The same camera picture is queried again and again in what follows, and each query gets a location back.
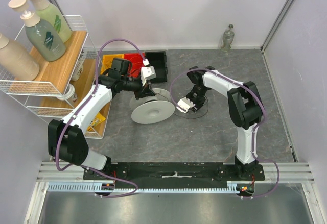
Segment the white perforated cable spool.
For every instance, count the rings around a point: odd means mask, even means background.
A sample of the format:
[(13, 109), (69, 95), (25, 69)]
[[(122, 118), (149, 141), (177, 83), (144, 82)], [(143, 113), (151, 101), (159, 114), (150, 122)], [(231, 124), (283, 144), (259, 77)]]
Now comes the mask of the white perforated cable spool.
[(175, 112), (170, 93), (161, 88), (153, 88), (155, 96), (132, 98), (129, 106), (132, 109), (131, 118), (135, 123), (147, 125), (168, 119)]

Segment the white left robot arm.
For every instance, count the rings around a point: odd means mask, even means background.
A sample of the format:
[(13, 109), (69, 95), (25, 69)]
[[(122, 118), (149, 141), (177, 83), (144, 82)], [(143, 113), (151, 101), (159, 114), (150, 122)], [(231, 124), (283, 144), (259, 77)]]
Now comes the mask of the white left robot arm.
[(156, 77), (155, 69), (144, 61), (137, 78), (129, 77), (129, 60), (114, 58), (109, 69), (98, 76), (89, 94), (61, 120), (48, 125), (48, 152), (55, 160), (76, 166), (94, 168), (101, 180), (112, 174), (111, 159), (91, 150), (84, 134), (100, 110), (121, 91), (134, 92), (136, 98), (153, 96), (149, 80)]

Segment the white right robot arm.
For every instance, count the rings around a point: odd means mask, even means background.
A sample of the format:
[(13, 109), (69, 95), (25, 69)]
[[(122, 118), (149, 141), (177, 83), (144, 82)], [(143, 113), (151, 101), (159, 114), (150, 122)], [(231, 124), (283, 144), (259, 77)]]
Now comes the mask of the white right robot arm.
[(254, 82), (238, 82), (208, 66), (194, 66), (187, 72), (194, 84), (192, 90), (178, 102), (181, 112), (197, 112), (203, 107), (206, 93), (214, 90), (225, 96), (231, 121), (237, 127), (238, 148), (235, 164), (227, 172), (240, 180), (264, 179), (262, 166), (256, 153), (256, 136), (259, 124), (265, 118), (258, 89)]

